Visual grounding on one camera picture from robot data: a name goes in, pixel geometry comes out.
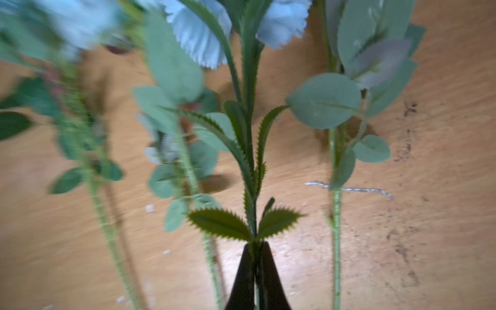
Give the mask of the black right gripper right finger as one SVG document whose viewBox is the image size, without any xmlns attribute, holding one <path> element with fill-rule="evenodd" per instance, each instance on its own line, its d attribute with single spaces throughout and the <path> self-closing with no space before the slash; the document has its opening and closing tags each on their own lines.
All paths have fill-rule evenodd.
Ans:
<svg viewBox="0 0 496 310">
<path fill-rule="evenodd" d="M 291 310 L 268 242 L 260 246 L 257 286 L 260 309 Z"/>
</svg>

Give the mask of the tall white pink bouquet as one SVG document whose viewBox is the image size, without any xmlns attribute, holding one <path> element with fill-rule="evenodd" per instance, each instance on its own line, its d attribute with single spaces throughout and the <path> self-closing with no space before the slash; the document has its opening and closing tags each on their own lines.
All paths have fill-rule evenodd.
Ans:
<svg viewBox="0 0 496 310">
<path fill-rule="evenodd" d="M 379 164 L 387 142 L 368 134 L 367 122 L 402 93 L 417 65 L 423 27 L 412 24 L 414 1 L 319 1 L 327 71 L 286 99 L 297 119 L 327 134 L 331 176 L 327 221 L 332 237 L 331 307 L 341 306 L 342 194 L 358 161 Z"/>
</svg>

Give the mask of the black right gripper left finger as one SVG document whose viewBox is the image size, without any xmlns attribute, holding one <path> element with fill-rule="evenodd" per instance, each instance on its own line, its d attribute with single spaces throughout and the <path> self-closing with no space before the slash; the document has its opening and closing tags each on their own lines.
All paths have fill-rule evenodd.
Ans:
<svg viewBox="0 0 496 310">
<path fill-rule="evenodd" d="M 255 308 L 253 259 L 250 249 L 250 244 L 246 244 L 225 310 L 254 310 Z"/>
</svg>

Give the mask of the white rose spray stem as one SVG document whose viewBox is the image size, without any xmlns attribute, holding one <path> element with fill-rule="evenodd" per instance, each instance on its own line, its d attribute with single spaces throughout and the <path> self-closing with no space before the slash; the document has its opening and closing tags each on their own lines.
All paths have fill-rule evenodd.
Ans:
<svg viewBox="0 0 496 310">
<path fill-rule="evenodd" d="M 87 187 L 129 302 L 133 309 L 144 309 L 120 251 L 118 225 L 111 222 L 100 195 L 123 172 L 109 158 L 102 115 L 90 108 L 80 68 L 85 52 L 121 39 L 122 19 L 119 1 L 2 1 L 1 60 L 30 68 L 34 75 L 20 79 L 1 98 L 1 139 L 34 124 L 19 112 L 22 107 L 51 119 L 62 154 L 76 165 L 49 192 L 61 195 Z"/>
</svg>

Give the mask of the white carnation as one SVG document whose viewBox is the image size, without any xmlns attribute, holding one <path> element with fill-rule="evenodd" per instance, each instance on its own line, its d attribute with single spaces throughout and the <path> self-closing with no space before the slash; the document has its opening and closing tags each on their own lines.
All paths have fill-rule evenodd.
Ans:
<svg viewBox="0 0 496 310">
<path fill-rule="evenodd" d="M 256 99 L 257 74 L 265 47 L 279 49 L 294 37 L 302 37 L 307 25 L 310 1 L 162 1 L 168 22 L 182 49 L 198 64 L 217 68 L 228 64 L 236 100 L 224 103 L 234 137 L 229 138 L 210 116 L 185 112 L 184 116 L 218 138 L 238 163 L 244 181 L 245 218 L 226 209 L 193 211 L 188 219 L 201 231 L 250 244 L 254 273 L 254 309 L 258 305 L 258 262 L 260 246 L 272 236 L 294 226 L 300 213 L 267 202 L 257 212 L 266 173 L 265 146 L 276 118 L 277 107 L 266 114 L 258 136 L 251 124 Z"/>
</svg>

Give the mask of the blue pink flower spray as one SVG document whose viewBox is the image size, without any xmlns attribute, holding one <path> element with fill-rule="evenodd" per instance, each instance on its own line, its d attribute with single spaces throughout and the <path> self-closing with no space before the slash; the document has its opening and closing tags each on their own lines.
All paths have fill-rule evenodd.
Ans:
<svg viewBox="0 0 496 310">
<path fill-rule="evenodd" d="M 156 81 L 155 85 L 133 89 L 153 139 L 148 155 L 158 161 L 149 187 L 156 196 L 173 200 L 164 228 L 175 231 L 190 212 L 204 208 L 202 199 L 209 196 L 202 192 L 200 180 L 210 176 L 217 163 L 217 152 L 203 142 L 189 143 L 182 118 L 168 112 L 169 108 L 176 110 L 203 95 L 203 72 L 180 48 L 159 11 L 144 13 L 138 32 L 143 55 Z"/>
</svg>

